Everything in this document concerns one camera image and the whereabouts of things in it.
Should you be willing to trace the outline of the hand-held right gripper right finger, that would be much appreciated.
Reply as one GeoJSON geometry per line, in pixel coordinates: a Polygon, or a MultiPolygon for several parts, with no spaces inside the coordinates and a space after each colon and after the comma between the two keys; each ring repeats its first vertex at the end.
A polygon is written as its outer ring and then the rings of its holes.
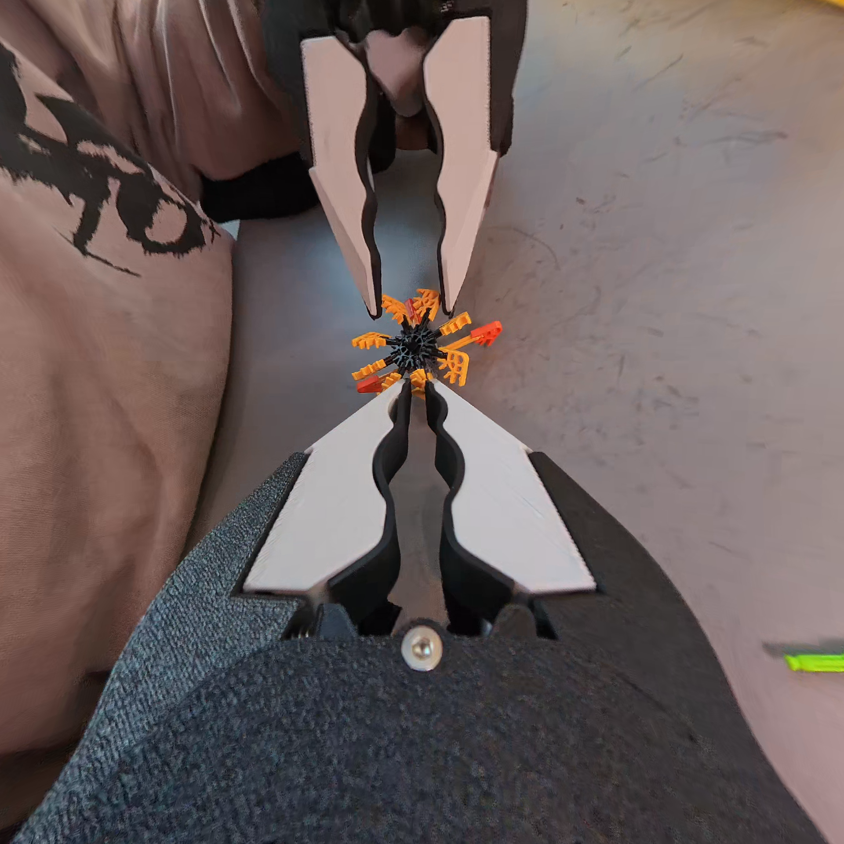
{"type": "Polygon", "coordinates": [[[439,565],[458,628],[491,629],[505,607],[595,595],[597,580],[564,521],[561,469],[441,382],[426,385],[435,464],[448,492],[439,565]]]}

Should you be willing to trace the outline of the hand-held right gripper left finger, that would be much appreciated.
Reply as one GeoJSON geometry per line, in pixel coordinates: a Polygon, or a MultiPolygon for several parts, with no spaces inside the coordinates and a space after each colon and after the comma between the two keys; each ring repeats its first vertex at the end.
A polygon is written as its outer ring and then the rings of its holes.
{"type": "Polygon", "coordinates": [[[390,483],[404,465],[404,382],[316,441],[244,581],[249,595],[344,607],[358,625],[400,571],[390,483]]]}

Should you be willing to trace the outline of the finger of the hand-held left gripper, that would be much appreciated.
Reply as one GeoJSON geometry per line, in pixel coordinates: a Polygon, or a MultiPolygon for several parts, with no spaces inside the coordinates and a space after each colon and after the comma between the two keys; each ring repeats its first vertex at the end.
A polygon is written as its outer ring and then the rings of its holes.
{"type": "Polygon", "coordinates": [[[351,278],[372,319],[382,314],[382,263],[370,150],[378,93],[368,69],[334,36],[301,42],[310,176],[351,278]]]}
{"type": "Polygon", "coordinates": [[[423,79],[440,156],[440,299],[451,314],[467,278],[498,161],[491,146],[489,18],[453,19],[429,49],[423,79]]]}

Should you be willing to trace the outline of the yellow black toy wheel assembly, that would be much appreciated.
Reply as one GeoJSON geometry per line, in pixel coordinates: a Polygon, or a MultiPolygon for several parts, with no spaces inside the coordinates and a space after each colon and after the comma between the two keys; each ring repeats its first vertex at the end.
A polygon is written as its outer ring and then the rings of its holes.
{"type": "Polygon", "coordinates": [[[351,342],[355,349],[387,351],[384,358],[353,373],[360,394],[379,394],[402,380],[409,381],[412,394],[420,397],[437,379],[463,387],[469,374],[469,348],[491,346],[502,332],[500,321],[472,327],[467,311],[435,325],[440,312],[436,290],[418,289],[405,301],[385,295],[382,309],[397,323],[398,333],[370,331],[351,342]]]}

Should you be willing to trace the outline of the person's left forearm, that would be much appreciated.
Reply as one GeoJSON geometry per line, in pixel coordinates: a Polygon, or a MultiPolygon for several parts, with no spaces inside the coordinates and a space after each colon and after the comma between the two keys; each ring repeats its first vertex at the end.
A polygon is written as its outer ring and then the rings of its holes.
{"type": "Polygon", "coordinates": [[[218,223],[318,203],[290,100],[269,76],[260,2],[116,2],[133,148],[218,223]]]}

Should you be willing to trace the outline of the grey desk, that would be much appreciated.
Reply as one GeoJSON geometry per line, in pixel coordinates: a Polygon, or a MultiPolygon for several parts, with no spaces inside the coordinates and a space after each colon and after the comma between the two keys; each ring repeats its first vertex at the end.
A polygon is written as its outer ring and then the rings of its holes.
{"type": "Polygon", "coordinates": [[[842,842],[842,9],[532,2],[461,395],[634,534],[842,842]]]}

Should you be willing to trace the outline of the person's torso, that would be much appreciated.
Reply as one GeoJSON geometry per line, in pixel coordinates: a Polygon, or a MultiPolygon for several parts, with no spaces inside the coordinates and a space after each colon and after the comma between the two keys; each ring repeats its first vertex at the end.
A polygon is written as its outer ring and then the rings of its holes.
{"type": "Polygon", "coordinates": [[[2,831],[176,566],[228,368],[198,2],[2,2],[2,831]]]}

